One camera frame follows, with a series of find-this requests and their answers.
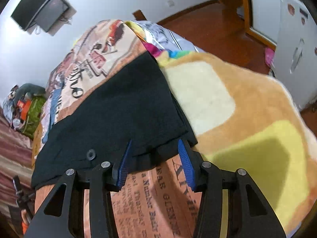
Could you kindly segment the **black pants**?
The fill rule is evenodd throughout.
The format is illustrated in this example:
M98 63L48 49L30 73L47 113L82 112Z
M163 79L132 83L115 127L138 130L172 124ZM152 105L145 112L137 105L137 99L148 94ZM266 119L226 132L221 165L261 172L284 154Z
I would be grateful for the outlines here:
M119 162L128 142L129 172L149 170L177 154L179 139L197 144L158 63L145 52L53 125L36 159L31 187L54 184L70 168Z

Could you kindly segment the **brown cardboard box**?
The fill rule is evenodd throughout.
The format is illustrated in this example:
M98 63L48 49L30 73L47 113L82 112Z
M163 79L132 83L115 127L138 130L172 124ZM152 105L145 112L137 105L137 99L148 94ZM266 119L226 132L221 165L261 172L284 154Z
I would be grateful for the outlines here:
M32 169L35 168L36 158L42 148L42 125L39 124L36 128L33 137L33 145L32 145Z

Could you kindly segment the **newspaper print bed sheet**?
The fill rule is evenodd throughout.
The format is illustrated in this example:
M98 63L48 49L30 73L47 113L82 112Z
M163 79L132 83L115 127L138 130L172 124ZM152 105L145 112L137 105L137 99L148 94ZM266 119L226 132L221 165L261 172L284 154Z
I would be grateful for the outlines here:
M27 237L192 234L199 199L177 185L177 145L197 138L148 48L127 23L104 20L60 64Z

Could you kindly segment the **green bag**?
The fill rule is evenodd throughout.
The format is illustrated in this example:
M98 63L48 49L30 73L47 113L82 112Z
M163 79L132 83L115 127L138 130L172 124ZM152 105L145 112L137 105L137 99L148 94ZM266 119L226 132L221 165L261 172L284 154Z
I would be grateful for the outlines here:
M46 102L46 98L42 96L34 96L30 102L26 103L27 112L25 113L24 125L20 130L21 133L31 140L34 138L36 128L40 123L42 107Z

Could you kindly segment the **yellow brown plush blanket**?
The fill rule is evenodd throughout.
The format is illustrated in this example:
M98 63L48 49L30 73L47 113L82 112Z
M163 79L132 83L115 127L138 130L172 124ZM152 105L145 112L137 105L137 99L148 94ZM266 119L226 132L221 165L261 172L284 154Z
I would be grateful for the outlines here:
M127 22L162 69L202 155L246 169L288 237L316 237L316 137L287 89L158 25Z

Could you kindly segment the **orange box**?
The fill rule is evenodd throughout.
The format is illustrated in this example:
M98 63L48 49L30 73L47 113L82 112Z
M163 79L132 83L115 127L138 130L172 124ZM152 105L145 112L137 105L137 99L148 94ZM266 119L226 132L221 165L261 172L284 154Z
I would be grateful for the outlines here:
M20 114L20 118L25 121L26 117L27 117L27 113L30 109L32 101L30 99L24 101L19 100L17 102L17 106L21 109L21 114Z

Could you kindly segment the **dark grey plush pillow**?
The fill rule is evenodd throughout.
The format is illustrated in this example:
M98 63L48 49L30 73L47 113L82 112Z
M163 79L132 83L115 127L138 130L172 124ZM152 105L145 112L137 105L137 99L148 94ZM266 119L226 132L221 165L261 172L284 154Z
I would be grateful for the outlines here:
M44 95L46 93L46 90L42 86L34 85L31 83L25 83L22 86L20 86L14 96L13 105L14 107L17 107L18 101L21 100L25 95L29 94L32 98L33 96L40 96Z

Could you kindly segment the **wall mounted black television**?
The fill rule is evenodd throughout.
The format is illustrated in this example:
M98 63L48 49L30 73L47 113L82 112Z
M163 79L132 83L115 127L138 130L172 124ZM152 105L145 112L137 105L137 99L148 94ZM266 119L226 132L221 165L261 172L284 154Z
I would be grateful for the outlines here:
M68 9L64 0L21 0L11 18L23 31L35 24L48 32Z

